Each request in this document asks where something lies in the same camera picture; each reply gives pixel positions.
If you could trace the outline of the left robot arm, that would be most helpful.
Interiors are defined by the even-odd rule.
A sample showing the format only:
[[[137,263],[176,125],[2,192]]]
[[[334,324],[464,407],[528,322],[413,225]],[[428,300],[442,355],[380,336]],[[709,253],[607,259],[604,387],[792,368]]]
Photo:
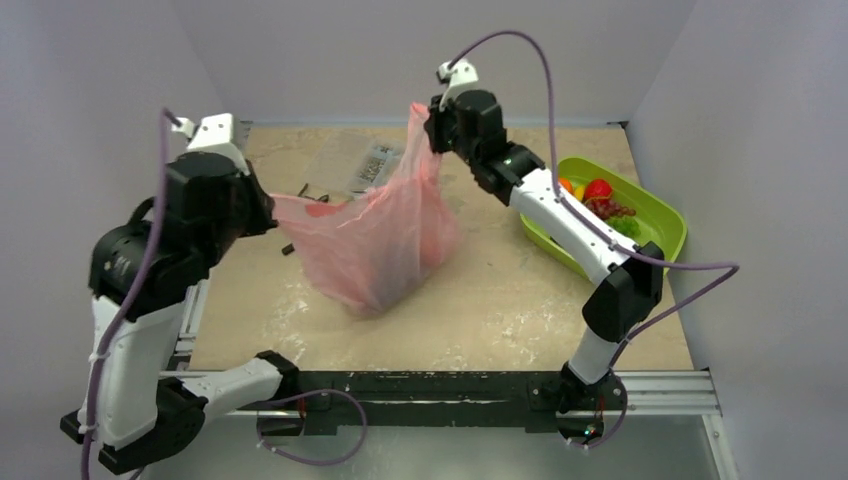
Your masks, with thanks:
[[[241,238],[275,227],[250,162],[188,152],[160,167],[157,192],[105,233],[91,257],[95,320],[83,405],[61,430],[115,475],[137,476],[238,408],[297,399],[297,367],[266,350],[201,379],[163,377],[189,294]]]

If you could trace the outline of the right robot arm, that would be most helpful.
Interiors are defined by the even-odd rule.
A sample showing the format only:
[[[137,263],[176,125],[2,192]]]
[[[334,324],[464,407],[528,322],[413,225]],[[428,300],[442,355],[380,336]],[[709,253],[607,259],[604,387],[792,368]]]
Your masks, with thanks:
[[[638,245],[606,225],[567,193],[541,158],[508,139],[501,106],[489,91],[431,98],[425,122],[431,149],[453,152],[475,182],[531,219],[581,266],[595,290],[582,308],[586,329],[561,371],[561,392],[576,407],[596,399],[633,327],[662,298],[664,253]]]

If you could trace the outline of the pink plastic bag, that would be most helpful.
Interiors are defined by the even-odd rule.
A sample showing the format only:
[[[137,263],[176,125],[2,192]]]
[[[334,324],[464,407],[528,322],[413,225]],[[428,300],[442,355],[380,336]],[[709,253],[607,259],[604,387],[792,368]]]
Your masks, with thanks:
[[[273,218],[318,292],[358,315],[380,314],[415,289],[457,249],[458,220],[442,197],[442,157],[432,152],[428,109],[409,107],[407,141],[383,186],[343,203],[273,195]]]

